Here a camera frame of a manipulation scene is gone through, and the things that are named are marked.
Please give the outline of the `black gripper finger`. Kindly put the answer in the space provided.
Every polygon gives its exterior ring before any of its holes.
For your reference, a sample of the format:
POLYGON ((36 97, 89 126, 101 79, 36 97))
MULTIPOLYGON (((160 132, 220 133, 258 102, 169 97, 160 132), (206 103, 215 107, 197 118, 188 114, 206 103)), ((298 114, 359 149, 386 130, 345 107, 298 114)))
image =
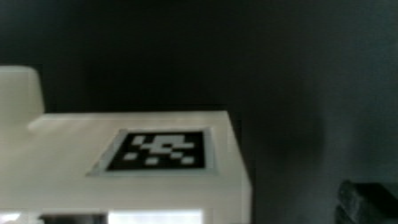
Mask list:
POLYGON ((334 224, 398 224, 398 198, 380 183, 341 182, 334 224))

